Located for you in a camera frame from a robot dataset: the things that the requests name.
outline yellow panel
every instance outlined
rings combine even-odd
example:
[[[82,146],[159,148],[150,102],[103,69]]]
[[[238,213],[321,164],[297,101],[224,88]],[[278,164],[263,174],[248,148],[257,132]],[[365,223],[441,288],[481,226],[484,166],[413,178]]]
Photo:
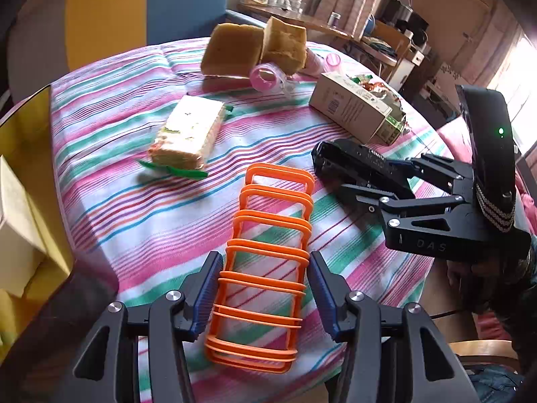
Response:
[[[29,195],[34,220],[50,257],[38,267],[22,298],[0,289],[0,363],[72,268],[73,257],[54,185],[49,105],[50,87],[46,87],[0,125],[0,154]]]
[[[66,0],[69,70],[147,44],[147,0]]]

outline wooden chair armrest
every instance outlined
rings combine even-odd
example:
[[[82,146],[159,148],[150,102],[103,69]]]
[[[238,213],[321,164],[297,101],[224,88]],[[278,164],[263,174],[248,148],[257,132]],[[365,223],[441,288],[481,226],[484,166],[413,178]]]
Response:
[[[500,364],[520,370],[518,356],[511,347],[511,341],[477,340],[452,342],[449,347],[457,354],[461,362],[470,364]]]

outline person's hand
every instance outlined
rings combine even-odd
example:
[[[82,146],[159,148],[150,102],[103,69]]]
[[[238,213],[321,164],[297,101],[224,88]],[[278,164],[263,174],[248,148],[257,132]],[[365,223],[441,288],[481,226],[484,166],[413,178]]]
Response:
[[[471,305],[476,312],[486,308],[501,273],[498,253],[492,250],[487,255],[484,261],[475,264],[447,261],[449,284],[458,290],[463,304]]]

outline striped tablecloth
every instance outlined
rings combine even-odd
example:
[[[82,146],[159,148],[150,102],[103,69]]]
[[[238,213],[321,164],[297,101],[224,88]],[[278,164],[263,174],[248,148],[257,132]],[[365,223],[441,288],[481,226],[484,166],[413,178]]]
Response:
[[[69,228],[78,248],[105,254],[119,277],[118,299],[128,306],[151,302],[177,288],[211,250],[224,252],[248,165],[270,162],[313,172],[310,152],[316,142],[349,137],[308,106],[314,79],[298,77],[286,98],[258,93],[248,80],[207,78],[199,71],[206,44],[207,39],[196,39],[133,50],[53,84],[55,169]],[[319,55],[334,51],[325,45],[309,46]],[[349,57],[342,58],[347,72],[371,73]],[[199,182],[147,170],[137,162],[147,158],[157,130],[185,94],[234,106],[210,154],[209,177]],[[428,123],[404,101],[403,108],[412,132],[390,147],[374,148],[396,159],[427,151],[449,155]],[[441,193],[421,180],[411,184],[421,197]],[[313,199],[309,250],[320,250],[330,269],[342,274],[351,288],[384,304],[402,305],[420,297],[430,258],[386,249],[374,215],[363,209],[347,214],[319,181]],[[249,202],[252,208],[281,214],[300,210],[261,197]],[[244,236],[288,245],[297,241],[297,234],[259,225],[248,226]],[[278,259],[246,256],[239,268],[289,277],[288,267]],[[228,304],[286,314],[289,299],[277,294],[236,286],[230,289]],[[301,316],[299,355],[286,374],[212,364],[203,351],[204,335],[194,344],[185,343],[197,402],[281,401],[334,375],[343,347],[323,331],[309,289]],[[285,339],[281,328],[234,322],[226,329],[233,341],[264,347],[281,347]],[[147,339],[140,341],[139,365],[141,399],[150,401]]]

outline qr code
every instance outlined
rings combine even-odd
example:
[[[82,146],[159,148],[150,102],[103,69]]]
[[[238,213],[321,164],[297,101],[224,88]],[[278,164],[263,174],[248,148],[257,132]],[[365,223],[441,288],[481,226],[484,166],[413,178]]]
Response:
[[[338,107],[339,107],[339,101],[334,98],[328,104],[328,112],[330,112],[332,115],[334,115],[337,112]]]

